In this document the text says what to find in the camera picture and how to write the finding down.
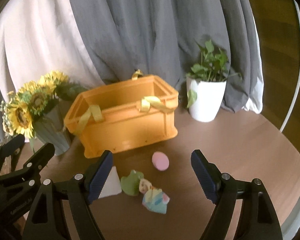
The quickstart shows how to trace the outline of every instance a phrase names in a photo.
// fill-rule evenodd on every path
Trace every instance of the blue gripper pad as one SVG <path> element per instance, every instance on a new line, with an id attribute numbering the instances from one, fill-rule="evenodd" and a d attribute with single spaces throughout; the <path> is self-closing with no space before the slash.
<path id="1" fill-rule="evenodd" d="M 207 161 L 200 150 L 194 150 L 191 154 L 191 166 L 207 199 L 217 204 L 219 201 L 218 191 L 221 187 L 221 174 L 218 168 Z"/>
<path id="2" fill-rule="evenodd" d="M 113 166 L 112 152 L 104 151 L 99 160 L 89 166 L 85 173 L 84 186 L 88 194 L 88 203 L 99 198 L 101 190 Z"/>

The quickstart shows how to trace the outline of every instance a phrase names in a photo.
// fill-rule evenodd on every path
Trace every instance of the white tube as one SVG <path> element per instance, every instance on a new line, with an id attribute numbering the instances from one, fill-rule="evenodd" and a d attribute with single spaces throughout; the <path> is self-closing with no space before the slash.
<path id="1" fill-rule="evenodd" d="M 299 20 L 299 26 L 300 26 L 300 9 L 299 9 L 299 5 L 297 4 L 297 2 L 295 0 L 293 0 L 293 1 L 294 1 L 295 6 L 296 6 L 296 10 L 297 10 L 297 14 L 298 14 L 298 20 Z M 297 97 L 298 97 L 299 89 L 300 89 L 300 70 L 299 70 L 299 76 L 298 76 L 298 81 L 297 81 L 297 85 L 296 85 L 296 90 L 294 91 L 294 95 L 293 95 L 293 98 L 292 98 L 292 102 L 291 102 L 289 111 L 287 113 L 286 118 L 283 121 L 283 124 L 280 128 L 280 132 L 283 131 L 284 127 L 286 126 L 286 124 L 287 124 L 287 122 L 290 118 L 290 115 L 292 113 L 292 110 L 294 108 L 294 105 L 295 105 Z"/>

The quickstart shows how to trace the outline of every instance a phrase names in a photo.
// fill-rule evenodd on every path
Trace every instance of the sunflower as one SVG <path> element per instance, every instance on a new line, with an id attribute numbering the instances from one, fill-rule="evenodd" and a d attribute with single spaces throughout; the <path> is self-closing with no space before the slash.
<path id="1" fill-rule="evenodd" d="M 8 116 L 11 127 L 17 134 L 23 134 L 27 138 L 33 137 L 32 118 L 26 103 L 11 104 Z"/>
<path id="2" fill-rule="evenodd" d="M 40 115 L 51 98 L 51 91 L 48 86 L 42 87 L 34 81 L 24 84 L 19 89 L 17 97 L 18 101 L 27 104 L 29 111 L 33 115 Z"/>
<path id="3" fill-rule="evenodd" d="M 26 91 L 29 91 L 29 92 L 33 92 L 35 89 L 37 89 L 39 86 L 38 86 L 38 84 L 36 83 L 36 82 L 34 82 L 34 81 L 30 81 L 30 82 L 28 82 L 28 83 L 25 83 L 24 85 L 23 85 L 23 87 L 21 87 L 20 89 L 19 89 L 19 93 L 24 93 L 24 92 L 26 92 Z"/>
<path id="4" fill-rule="evenodd" d="M 46 74 L 44 77 L 45 80 L 53 81 L 55 85 L 59 85 L 63 82 L 69 82 L 69 77 L 58 70 L 53 70 L 50 73 Z"/>
<path id="5" fill-rule="evenodd" d="M 46 87 L 48 89 L 48 93 L 51 95 L 54 93 L 54 90 L 57 87 L 52 79 L 48 79 L 45 76 L 41 76 L 40 80 L 38 81 L 38 85 L 41 87 Z"/>

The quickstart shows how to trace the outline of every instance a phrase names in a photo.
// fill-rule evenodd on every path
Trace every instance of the gray flower vase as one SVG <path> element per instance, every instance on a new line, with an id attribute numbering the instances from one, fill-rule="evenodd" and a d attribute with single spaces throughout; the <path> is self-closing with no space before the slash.
<path id="1" fill-rule="evenodd" d="M 57 104 L 49 113 L 33 124 L 36 136 L 43 143 L 52 143 L 55 147 L 55 155 L 66 152 L 71 139 L 67 130 L 63 130 L 63 116 L 60 106 Z"/>

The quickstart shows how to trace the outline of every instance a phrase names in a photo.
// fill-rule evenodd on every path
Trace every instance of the artificial sunflower bouquet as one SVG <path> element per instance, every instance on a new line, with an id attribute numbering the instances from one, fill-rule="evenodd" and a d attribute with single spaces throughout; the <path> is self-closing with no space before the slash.
<path id="1" fill-rule="evenodd" d="M 7 138 L 23 134 L 35 136 L 34 123 L 48 114 L 59 100 L 74 101 L 86 91 L 82 86 L 69 81 L 62 72 L 52 71 L 41 76 L 38 82 L 30 81 L 17 92 L 8 93 L 8 102 L 1 102 L 3 130 Z"/>

